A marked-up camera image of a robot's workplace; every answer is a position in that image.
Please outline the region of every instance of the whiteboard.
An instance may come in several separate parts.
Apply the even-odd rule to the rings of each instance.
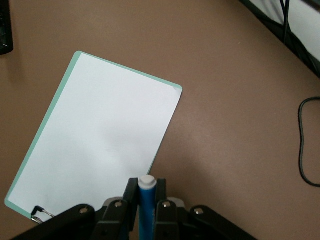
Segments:
[[[122,196],[129,178],[150,171],[181,94],[177,84],[76,52],[5,204],[31,218],[35,206],[58,215]]]

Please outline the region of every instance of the desk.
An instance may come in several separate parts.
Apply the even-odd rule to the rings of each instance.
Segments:
[[[0,56],[4,200],[74,54],[177,83],[152,167],[168,195],[204,204],[260,240],[320,239],[320,189],[299,175],[298,107],[320,81],[236,0],[11,0]],[[304,109],[305,171],[320,182],[320,103]],[[0,205],[0,239],[34,224]]]

